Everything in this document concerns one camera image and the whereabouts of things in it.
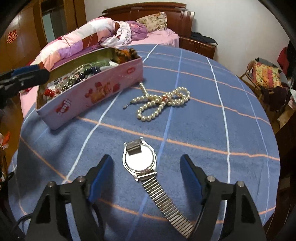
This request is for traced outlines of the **blue plaid tablecloth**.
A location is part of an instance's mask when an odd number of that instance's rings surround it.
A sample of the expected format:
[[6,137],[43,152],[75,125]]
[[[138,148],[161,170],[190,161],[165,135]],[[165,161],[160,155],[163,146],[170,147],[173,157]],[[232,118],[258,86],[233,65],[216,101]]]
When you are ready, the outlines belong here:
[[189,220],[200,209],[191,205],[180,170],[180,157],[221,182],[243,181],[262,223],[272,216],[280,177],[275,135],[264,109],[237,76],[214,60],[163,45],[138,45],[144,61],[144,85],[162,95],[185,87],[190,100],[166,107],[148,122],[137,118],[139,87],[93,105],[57,130],[31,108],[21,127],[10,170],[9,202],[15,218],[32,213],[46,184],[71,182],[108,154],[114,167],[97,202],[107,240],[182,240],[142,185],[122,164],[124,143],[143,137],[156,151],[157,179]]

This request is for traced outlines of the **hanging dark clothes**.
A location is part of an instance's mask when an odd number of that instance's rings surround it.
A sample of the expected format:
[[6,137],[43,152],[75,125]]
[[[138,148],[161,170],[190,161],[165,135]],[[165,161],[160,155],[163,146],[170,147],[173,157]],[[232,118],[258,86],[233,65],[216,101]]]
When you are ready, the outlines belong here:
[[291,41],[281,50],[277,62],[287,78],[295,75],[295,47]]

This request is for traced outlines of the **green jade bangle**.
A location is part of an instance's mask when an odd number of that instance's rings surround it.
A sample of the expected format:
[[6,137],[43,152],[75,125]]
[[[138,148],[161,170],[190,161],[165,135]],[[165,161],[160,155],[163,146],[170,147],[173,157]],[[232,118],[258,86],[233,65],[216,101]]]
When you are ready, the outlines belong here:
[[101,68],[101,67],[106,67],[106,66],[118,66],[117,63],[111,61],[110,59],[103,59],[103,60],[98,60],[90,63],[93,67]]

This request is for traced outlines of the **dark clothes on nightstand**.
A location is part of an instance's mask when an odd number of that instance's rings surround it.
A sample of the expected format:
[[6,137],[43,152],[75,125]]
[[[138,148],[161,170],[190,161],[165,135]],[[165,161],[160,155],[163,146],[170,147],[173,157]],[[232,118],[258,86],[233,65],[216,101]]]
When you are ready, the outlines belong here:
[[207,37],[202,35],[200,32],[191,32],[191,39],[205,43],[205,44],[216,44],[218,45],[218,43],[211,37]]

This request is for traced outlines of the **patchwork pink quilt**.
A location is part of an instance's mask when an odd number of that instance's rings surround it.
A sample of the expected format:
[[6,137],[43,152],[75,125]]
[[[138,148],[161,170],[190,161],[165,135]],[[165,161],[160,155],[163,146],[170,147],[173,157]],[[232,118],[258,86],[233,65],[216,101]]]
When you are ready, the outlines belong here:
[[31,64],[51,70],[60,60],[70,58],[87,48],[95,45],[115,48],[127,46],[131,38],[132,31],[127,22],[98,17],[49,42]]

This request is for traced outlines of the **wooden wardrobe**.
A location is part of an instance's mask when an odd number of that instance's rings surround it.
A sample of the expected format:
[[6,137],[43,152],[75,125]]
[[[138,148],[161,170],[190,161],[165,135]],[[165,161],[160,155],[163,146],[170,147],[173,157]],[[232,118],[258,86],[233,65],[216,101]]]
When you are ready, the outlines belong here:
[[1,72],[29,65],[49,42],[85,23],[84,1],[30,1],[1,35]]

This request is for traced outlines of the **floral pillow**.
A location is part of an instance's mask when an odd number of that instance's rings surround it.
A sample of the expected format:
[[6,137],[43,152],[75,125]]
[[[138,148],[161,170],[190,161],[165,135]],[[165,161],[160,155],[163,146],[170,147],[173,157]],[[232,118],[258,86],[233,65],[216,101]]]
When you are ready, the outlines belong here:
[[167,29],[167,14],[161,11],[156,14],[139,18],[136,20],[136,22],[145,25],[148,32],[157,30],[165,31]]

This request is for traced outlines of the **pink bed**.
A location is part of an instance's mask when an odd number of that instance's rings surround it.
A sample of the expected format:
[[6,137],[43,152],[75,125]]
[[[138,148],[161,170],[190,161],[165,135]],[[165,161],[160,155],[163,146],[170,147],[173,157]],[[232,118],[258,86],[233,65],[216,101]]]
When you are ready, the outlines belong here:
[[[167,45],[178,48],[180,46],[180,37],[173,30],[167,28],[164,30],[157,30],[148,33],[147,37],[143,40],[131,41],[128,46],[144,45],[144,44],[159,44]],[[20,93],[22,114],[25,118],[29,110],[34,106],[37,97],[38,86],[31,88],[29,91]]]

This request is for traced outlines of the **silver wristwatch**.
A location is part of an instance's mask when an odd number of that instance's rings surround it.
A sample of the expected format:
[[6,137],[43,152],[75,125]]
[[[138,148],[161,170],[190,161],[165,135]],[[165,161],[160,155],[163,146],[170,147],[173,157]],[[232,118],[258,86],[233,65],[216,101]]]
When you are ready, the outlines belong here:
[[157,180],[157,154],[143,137],[124,143],[122,163],[140,182],[165,219],[183,237],[189,238],[194,225],[175,206]]

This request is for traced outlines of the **chair with colourful cushion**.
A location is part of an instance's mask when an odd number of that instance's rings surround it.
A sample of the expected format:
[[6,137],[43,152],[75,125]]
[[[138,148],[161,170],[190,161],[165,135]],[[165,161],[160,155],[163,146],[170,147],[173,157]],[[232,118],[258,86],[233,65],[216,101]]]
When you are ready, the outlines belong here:
[[251,89],[270,111],[283,111],[290,97],[290,88],[285,74],[273,63],[256,58],[250,61],[246,71],[239,78],[246,77]]

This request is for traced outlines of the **purple folded garment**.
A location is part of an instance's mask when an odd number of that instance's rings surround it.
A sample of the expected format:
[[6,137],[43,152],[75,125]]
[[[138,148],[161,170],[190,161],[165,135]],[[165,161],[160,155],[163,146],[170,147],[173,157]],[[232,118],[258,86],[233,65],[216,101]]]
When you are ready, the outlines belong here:
[[145,25],[140,24],[136,21],[127,21],[127,23],[129,24],[129,27],[132,33],[132,36],[131,36],[132,41],[143,40],[147,37],[148,30]]

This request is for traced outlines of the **red knot tassel charm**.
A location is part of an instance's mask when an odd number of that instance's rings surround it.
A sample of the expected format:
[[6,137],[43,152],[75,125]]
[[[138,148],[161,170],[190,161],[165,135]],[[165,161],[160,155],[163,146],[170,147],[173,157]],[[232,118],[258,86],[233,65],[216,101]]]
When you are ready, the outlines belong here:
[[43,96],[48,97],[48,98],[54,98],[60,94],[60,90],[53,88],[53,89],[45,89]]

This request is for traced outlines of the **pink metal tin box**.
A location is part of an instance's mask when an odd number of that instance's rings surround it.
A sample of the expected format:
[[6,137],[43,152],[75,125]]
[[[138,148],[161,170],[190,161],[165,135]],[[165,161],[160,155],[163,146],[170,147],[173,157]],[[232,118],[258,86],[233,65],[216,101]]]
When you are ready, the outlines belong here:
[[[118,66],[93,67],[90,63],[110,59]],[[52,130],[93,105],[143,80],[143,62],[133,48],[103,48],[53,68],[47,83],[39,86],[36,111]],[[54,98],[45,89],[59,89]]]

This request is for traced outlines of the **wooden nightstand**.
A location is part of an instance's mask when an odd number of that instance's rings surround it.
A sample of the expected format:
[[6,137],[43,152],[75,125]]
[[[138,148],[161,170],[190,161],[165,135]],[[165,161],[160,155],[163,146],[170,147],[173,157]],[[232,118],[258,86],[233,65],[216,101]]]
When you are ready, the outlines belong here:
[[194,52],[194,53],[198,53],[210,59],[214,58],[214,54],[216,50],[216,46],[214,45],[205,44],[197,40],[192,40],[190,38],[186,38],[183,36],[180,37],[180,48]]

